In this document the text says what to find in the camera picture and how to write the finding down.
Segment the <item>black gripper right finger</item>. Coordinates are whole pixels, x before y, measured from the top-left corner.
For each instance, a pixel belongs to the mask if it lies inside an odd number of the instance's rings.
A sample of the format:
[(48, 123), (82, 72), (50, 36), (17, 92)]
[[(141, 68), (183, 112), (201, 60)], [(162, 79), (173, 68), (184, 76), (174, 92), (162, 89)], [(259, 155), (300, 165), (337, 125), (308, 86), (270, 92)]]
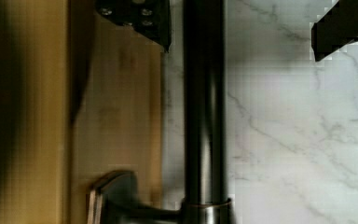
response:
[(319, 62), (358, 41), (358, 0), (338, 0), (311, 28), (311, 47)]

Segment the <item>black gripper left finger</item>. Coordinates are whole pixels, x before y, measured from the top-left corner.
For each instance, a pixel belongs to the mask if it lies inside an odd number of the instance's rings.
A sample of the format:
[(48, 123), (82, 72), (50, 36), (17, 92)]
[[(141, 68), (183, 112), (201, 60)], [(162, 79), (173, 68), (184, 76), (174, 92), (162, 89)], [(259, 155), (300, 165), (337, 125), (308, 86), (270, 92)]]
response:
[(130, 26), (169, 51), (172, 43), (170, 0), (95, 0), (95, 8), (113, 24)]

